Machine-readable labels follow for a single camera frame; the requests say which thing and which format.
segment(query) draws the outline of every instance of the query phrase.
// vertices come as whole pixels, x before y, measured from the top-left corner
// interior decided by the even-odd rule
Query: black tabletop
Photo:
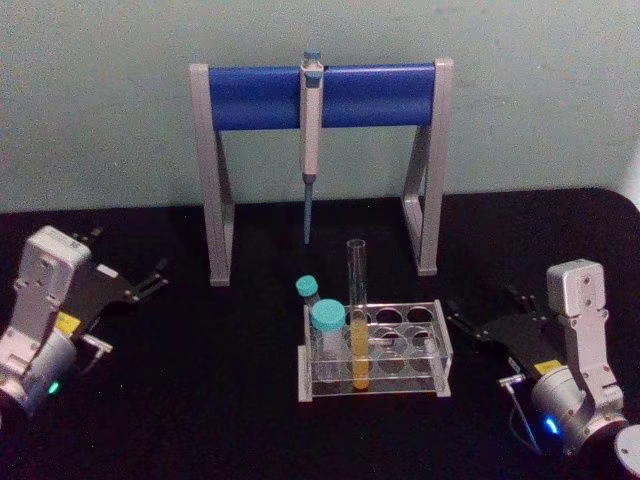
[[[314,203],[312,246],[301,204],[240,205],[232,285],[211,288],[201,207],[0,216],[0,319],[26,238],[44,224],[105,227],[94,258],[136,282],[168,257],[171,281],[137,309],[104,315],[93,333],[113,353],[66,382],[29,426],[13,479],[593,478],[558,449],[539,457],[509,431],[509,373],[449,325],[452,397],[371,395],[297,401],[302,303],[348,300],[345,243],[363,238],[375,303],[457,299],[477,323],[501,314],[512,284],[546,302],[545,273],[587,258],[604,266],[609,361],[640,421],[640,215],[598,189],[445,197],[437,277],[418,278],[398,199]],[[520,392],[526,404],[526,392]]]

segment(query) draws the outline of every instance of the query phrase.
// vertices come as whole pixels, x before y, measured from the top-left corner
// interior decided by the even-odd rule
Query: pipette stand
[[[323,354],[322,337],[310,326],[304,307],[305,344],[298,347],[298,401],[316,397],[376,393],[435,393],[451,396],[453,349],[439,301],[367,305],[368,388],[353,387],[349,325],[342,328],[337,357]]]
[[[299,128],[299,69],[192,64],[189,74],[210,282],[228,286],[234,203],[220,132]],[[418,275],[435,275],[453,61],[329,67],[324,82],[323,128],[417,125],[402,205]]]

